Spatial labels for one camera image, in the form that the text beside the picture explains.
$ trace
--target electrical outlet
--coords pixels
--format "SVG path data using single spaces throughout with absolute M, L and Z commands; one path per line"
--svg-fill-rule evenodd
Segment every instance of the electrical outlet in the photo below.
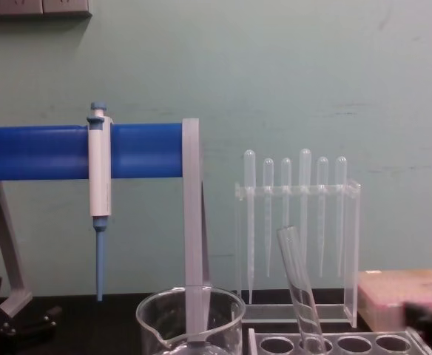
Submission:
M 45 14 L 90 16 L 88 0 L 43 0 Z
M 41 0 L 0 0 L 0 15 L 41 15 Z

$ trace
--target pipette tip box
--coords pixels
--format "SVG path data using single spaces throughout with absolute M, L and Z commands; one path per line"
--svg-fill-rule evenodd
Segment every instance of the pipette tip box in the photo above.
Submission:
M 358 310 L 372 331 L 405 329 L 403 304 L 432 311 L 432 270 L 362 271 Z

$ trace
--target light green wall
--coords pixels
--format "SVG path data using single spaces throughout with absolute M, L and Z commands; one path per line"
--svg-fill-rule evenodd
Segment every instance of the light green wall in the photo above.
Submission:
M 432 1 L 93 4 L 89 22 L 0 23 L 0 126 L 85 124 L 96 99 L 118 123 L 200 118 L 223 287 L 248 148 L 345 155 L 363 185 L 361 268 L 432 267 Z M 92 293 L 86 181 L 6 187 L 34 293 Z M 114 198 L 107 292 L 181 284 L 181 182 L 116 181 Z

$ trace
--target clear acrylic rack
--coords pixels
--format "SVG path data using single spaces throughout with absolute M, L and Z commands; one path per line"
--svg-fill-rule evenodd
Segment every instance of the clear acrylic rack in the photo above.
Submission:
M 239 295 L 249 290 L 244 322 L 296 321 L 292 305 L 252 304 L 255 288 L 286 288 L 275 237 L 278 229 L 294 225 L 312 286 L 344 289 L 343 303 L 317 305 L 320 321 L 356 327 L 361 186 L 348 179 L 347 160 L 338 157 L 330 177 L 328 159 L 318 158 L 312 169 L 311 152 L 303 149 L 298 183 L 292 183 L 289 158 L 277 168 L 271 158 L 261 163 L 263 178 L 257 179 L 256 154 L 246 151 L 244 183 L 235 187 L 236 289 Z

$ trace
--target beaker rim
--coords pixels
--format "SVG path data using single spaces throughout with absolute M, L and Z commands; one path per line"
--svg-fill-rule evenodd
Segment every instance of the beaker rim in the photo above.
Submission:
M 202 332 L 197 333 L 197 334 L 181 334 L 181 335 L 178 335 L 177 337 L 173 337 L 173 338 L 167 339 L 167 340 L 163 339 L 162 336 L 160 335 L 160 333 L 158 331 L 156 331 L 155 328 L 151 327 L 146 322 L 144 322 L 144 320 L 139 315 L 139 312 L 141 311 L 141 309 L 144 308 L 146 305 L 148 305 L 151 301 L 155 300 L 156 298 L 165 296 L 167 294 L 174 294 L 174 293 L 184 292 L 184 291 L 186 291 L 189 288 L 195 288 L 195 287 L 208 289 L 211 292 L 216 292 L 218 294 L 225 294 L 226 296 L 231 297 L 237 303 L 237 305 L 239 306 L 239 309 L 240 309 L 239 314 L 231 322 L 228 322 L 225 325 L 222 325 L 220 327 L 209 329 L 208 331 L 202 331 Z M 208 337 L 208 336 L 210 336 L 210 335 L 212 335 L 214 333 L 225 331 L 226 329 L 229 329 L 232 326 L 234 326 L 235 324 L 237 324 L 238 322 L 240 322 L 242 320 L 242 318 L 244 317 L 245 312 L 246 312 L 246 304 L 235 293 L 227 291 L 227 290 L 223 290 L 222 288 L 217 288 L 217 287 L 213 287 L 213 286 L 203 285 L 203 286 L 174 287 L 174 288 L 170 288 L 170 289 L 167 289 L 167 290 L 163 290 L 163 291 L 151 294 L 150 296 L 146 297 L 141 303 L 139 303 L 139 305 L 137 306 L 137 309 L 135 310 L 135 318 L 137 319 L 137 321 L 139 322 L 139 324 L 142 327 L 144 327 L 146 330 L 148 330 L 151 333 L 153 333 L 155 335 L 155 337 L 157 338 L 157 340 L 163 346 L 165 346 L 166 348 L 170 348 L 170 346 L 173 343 L 179 342 L 180 340 L 185 339 L 185 338 L 196 337 L 196 336 L 199 336 L 199 337 Z

